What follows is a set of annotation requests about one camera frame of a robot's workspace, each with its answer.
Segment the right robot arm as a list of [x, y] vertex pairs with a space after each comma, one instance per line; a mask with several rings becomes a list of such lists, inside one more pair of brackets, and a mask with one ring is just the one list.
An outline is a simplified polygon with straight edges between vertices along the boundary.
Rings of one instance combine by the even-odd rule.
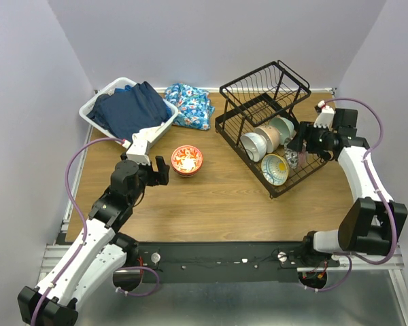
[[301, 122], [296, 137], [304, 142], [307, 152], [339, 163], [353, 205], [336, 230], [306, 235], [308, 244], [299, 249], [300, 260], [314, 266], [325, 253], [347, 253], [368, 264], [384, 264], [394, 255], [407, 207], [395, 202], [382, 185], [371, 159], [373, 148], [357, 135], [358, 112], [333, 109], [325, 103], [316, 111], [316, 120]]

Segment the beige bowl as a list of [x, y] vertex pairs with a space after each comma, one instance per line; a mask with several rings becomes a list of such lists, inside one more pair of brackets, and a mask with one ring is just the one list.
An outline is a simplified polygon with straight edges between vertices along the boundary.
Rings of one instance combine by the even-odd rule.
[[267, 144], [267, 153], [273, 153], [280, 146], [280, 135], [278, 129], [273, 126], [258, 126], [254, 132], [263, 136]]

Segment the orange white floral bowl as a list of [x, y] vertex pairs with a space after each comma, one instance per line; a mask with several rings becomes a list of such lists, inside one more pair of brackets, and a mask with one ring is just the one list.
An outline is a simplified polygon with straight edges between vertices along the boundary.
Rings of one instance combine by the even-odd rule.
[[171, 165], [174, 166], [200, 166], [203, 164], [203, 154], [192, 145], [182, 145], [171, 154]]

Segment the mint green bowl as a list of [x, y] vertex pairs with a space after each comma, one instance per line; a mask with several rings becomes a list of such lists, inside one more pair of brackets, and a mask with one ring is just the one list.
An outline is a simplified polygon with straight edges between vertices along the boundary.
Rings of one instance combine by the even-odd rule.
[[295, 135], [294, 124], [287, 118], [274, 117], [270, 120], [269, 125], [278, 129], [281, 145], [285, 143], [286, 139], [291, 139]]

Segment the white ribbed bowl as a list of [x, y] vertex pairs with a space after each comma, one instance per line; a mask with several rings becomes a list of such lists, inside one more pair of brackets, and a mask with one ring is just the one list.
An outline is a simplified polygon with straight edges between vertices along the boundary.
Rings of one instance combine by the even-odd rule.
[[265, 138], [255, 132], [247, 132], [240, 137], [249, 159], [253, 162], [262, 160], [267, 152], [267, 142]]

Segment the blue white patterned bowl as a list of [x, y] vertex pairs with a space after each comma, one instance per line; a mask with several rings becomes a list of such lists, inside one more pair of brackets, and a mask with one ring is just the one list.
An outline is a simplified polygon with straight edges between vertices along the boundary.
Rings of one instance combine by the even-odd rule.
[[176, 173], [182, 173], [182, 174], [194, 174], [198, 173], [201, 169], [200, 166], [174, 166], [173, 167], [174, 171]]

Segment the pink and black bowl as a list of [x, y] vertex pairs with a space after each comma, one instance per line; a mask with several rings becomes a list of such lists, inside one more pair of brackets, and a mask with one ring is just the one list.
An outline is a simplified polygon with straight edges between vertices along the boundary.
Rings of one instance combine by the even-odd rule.
[[288, 144], [291, 142], [291, 138], [287, 138], [284, 141], [284, 157], [291, 169], [297, 169], [302, 164], [306, 163], [308, 152], [306, 151], [305, 146], [301, 152], [296, 152], [288, 147]]

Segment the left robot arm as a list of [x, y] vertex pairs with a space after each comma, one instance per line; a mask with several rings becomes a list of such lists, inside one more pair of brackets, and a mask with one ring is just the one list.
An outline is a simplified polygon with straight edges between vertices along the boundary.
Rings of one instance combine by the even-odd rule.
[[121, 140], [126, 152], [110, 185], [83, 221], [80, 235], [35, 287], [18, 294], [22, 320], [29, 325], [74, 325], [84, 301], [115, 276], [116, 291], [134, 295], [125, 278], [138, 283], [295, 282], [301, 266], [298, 243], [138, 242], [120, 228], [151, 186], [166, 185], [169, 167], [148, 158], [153, 134]]

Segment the yellow sun patterned bowl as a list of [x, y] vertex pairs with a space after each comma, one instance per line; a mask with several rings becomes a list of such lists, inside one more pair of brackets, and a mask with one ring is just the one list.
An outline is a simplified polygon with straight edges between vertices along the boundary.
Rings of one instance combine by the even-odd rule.
[[287, 182], [290, 168], [283, 157], [272, 153], [262, 159], [261, 171], [268, 183], [281, 186]]

